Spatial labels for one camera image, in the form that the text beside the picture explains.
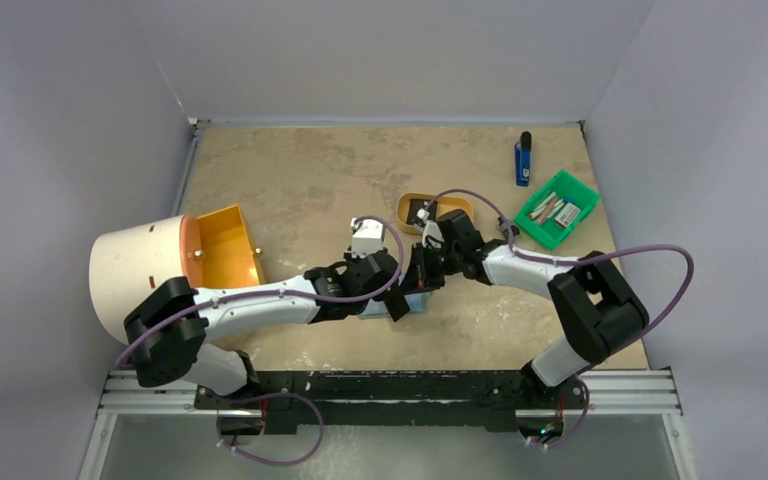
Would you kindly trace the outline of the white red staple box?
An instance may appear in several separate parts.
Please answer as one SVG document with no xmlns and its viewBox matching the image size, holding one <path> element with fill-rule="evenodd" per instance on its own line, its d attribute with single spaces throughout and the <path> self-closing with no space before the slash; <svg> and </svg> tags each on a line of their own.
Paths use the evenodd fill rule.
<svg viewBox="0 0 768 480">
<path fill-rule="evenodd" d="M 566 202 L 564 206 L 554 215 L 553 221 L 561 228 L 569 228 L 577 219 L 581 209 L 572 202 Z"/>
</svg>

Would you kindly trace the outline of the tan oval tray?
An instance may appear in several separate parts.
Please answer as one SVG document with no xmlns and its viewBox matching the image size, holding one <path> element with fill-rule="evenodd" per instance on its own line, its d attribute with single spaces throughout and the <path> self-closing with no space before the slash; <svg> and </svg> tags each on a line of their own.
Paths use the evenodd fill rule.
<svg viewBox="0 0 768 480">
<path fill-rule="evenodd" d="M 474 219 L 473 205 L 466 199 L 444 195 L 438 199 L 432 206 L 429 202 L 434 198 L 431 194 L 409 192 L 403 194 L 397 203 L 396 213 L 398 227 L 406 234 L 420 235 L 423 228 L 419 226 L 419 217 L 417 212 L 424 209 L 428 212 L 428 219 L 436 221 L 440 215 L 447 214 L 454 210 L 463 210 L 471 220 Z"/>
</svg>

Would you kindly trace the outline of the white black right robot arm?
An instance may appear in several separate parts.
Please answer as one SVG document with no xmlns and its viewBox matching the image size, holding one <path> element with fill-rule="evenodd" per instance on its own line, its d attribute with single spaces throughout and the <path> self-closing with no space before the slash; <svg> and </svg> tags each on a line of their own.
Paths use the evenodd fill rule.
<svg viewBox="0 0 768 480">
<path fill-rule="evenodd" d="M 469 215 L 452 210 L 433 220 L 417 214 L 423 236 L 400 284 L 404 294 L 433 291 L 449 276 L 511 287 L 552 301 L 562 337 L 522 369 L 521 392 L 536 407 L 556 399 L 561 384 L 634 342 L 649 314 L 613 262 L 600 252 L 576 259 L 527 252 L 486 241 Z"/>
</svg>

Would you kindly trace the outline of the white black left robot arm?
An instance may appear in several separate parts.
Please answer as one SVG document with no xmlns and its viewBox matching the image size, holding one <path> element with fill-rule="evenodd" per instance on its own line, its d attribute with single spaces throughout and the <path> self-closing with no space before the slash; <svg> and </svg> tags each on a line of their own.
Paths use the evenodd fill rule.
<svg viewBox="0 0 768 480">
<path fill-rule="evenodd" d="M 283 281 L 236 289 L 194 288 L 186 277 L 173 277 L 126 316 L 127 346 L 115 365 L 133 369 L 142 387 L 190 377 L 232 408 L 247 408 L 258 395 L 253 368 L 239 354 L 214 352 L 213 341 L 267 326 L 356 316 L 370 301 L 387 297 L 401 275 L 401 261 L 380 250 Z"/>
</svg>

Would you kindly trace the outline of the black credit card stack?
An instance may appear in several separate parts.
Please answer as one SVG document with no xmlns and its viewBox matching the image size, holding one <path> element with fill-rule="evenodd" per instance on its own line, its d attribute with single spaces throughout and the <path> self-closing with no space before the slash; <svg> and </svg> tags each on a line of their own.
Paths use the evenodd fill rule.
<svg viewBox="0 0 768 480">
<path fill-rule="evenodd" d="M 429 201 L 425 199 L 414 198 L 409 201 L 406 223 L 408 225 L 423 226 L 431 217 L 432 208 Z"/>
</svg>

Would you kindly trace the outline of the grey-green card holder wallet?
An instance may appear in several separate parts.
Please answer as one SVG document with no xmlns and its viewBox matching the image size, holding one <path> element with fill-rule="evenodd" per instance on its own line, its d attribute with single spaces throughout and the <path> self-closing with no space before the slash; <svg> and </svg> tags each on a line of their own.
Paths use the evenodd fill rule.
<svg viewBox="0 0 768 480">
<path fill-rule="evenodd" d="M 405 299 L 409 306 L 409 314 L 426 313 L 427 301 L 430 296 L 430 292 L 407 295 Z M 383 302 L 370 300 L 358 318 L 390 318 L 390 314 Z"/>
</svg>

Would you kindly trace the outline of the orange pencil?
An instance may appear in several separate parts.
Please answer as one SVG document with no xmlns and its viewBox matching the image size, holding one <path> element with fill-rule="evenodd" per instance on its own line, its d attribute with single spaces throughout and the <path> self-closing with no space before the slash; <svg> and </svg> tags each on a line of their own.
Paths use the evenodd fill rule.
<svg viewBox="0 0 768 480">
<path fill-rule="evenodd" d="M 535 222 L 538 225 L 542 225 L 547 218 L 549 217 L 550 213 L 553 211 L 555 204 L 557 203 L 558 198 L 553 197 L 551 200 L 549 200 L 546 205 L 540 210 L 539 215 L 536 217 Z"/>
</svg>

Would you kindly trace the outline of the white cylinder container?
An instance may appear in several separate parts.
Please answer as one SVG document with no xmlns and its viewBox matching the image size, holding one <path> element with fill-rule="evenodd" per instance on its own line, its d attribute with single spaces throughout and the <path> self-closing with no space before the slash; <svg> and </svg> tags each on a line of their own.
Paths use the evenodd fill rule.
<svg viewBox="0 0 768 480">
<path fill-rule="evenodd" d="M 124 320 L 166 280 L 184 276 L 193 287 L 204 284 L 196 258 L 202 249 L 198 220 L 180 215 L 104 234 L 89 261 L 89 289 L 98 319 L 122 344 Z"/>
</svg>

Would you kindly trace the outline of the green plastic bin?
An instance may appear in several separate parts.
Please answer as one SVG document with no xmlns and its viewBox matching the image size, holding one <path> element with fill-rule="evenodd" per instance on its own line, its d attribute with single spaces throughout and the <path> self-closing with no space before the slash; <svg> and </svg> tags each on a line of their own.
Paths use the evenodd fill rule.
<svg viewBox="0 0 768 480">
<path fill-rule="evenodd" d="M 552 192 L 556 194 L 558 201 L 547 220 L 542 225 L 538 225 L 535 220 L 529 219 L 528 215 Z M 561 229 L 555 224 L 553 217 L 566 203 L 565 198 L 573 199 L 574 204 L 581 209 L 581 212 L 569 228 Z M 600 195 L 595 190 L 571 173 L 560 170 L 526 201 L 515 216 L 514 224 L 541 246 L 553 250 L 566 240 L 577 226 L 592 213 L 599 200 Z"/>
</svg>

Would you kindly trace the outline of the yellow drawer box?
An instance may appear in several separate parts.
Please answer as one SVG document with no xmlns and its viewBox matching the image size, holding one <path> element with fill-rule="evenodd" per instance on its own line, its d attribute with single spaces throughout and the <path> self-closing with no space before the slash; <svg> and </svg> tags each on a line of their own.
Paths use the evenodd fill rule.
<svg viewBox="0 0 768 480">
<path fill-rule="evenodd" d="M 249 237 L 240 207 L 230 205 L 197 218 L 201 234 L 203 284 L 240 288 L 265 282 L 259 249 Z"/>
</svg>

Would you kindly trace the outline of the black aluminium base frame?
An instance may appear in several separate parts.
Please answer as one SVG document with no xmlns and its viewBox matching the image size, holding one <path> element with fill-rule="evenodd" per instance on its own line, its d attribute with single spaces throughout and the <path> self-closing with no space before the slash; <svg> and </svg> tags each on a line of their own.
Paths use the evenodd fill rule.
<svg viewBox="0 0 768 480">
<path fill-rule="evenodd" d="M 582 413 L 679 414 L 667 370 L 593 370 L 554 387 L 526 370 L 267 371 L 223 398 L 177 380 L 143 388 L 128 371 L 109 373 L 102 411 L 119 415 L 210 415 L 226 435 L 290 435 L 300 426 L 478 427 L 557 439 Z"/>
</svg>

